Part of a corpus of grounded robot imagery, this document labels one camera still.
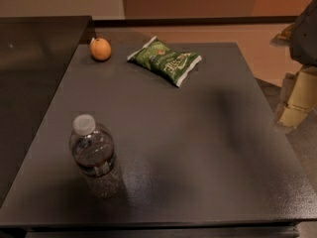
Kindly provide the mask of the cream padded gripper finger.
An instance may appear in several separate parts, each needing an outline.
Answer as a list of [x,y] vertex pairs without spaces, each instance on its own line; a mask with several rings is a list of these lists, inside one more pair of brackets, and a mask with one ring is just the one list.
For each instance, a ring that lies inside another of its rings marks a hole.
[[276,123],[296,128],[317,106],[317,67],[303,66],[296,74],[287,73],[282,82],[280,100],[276,108]]

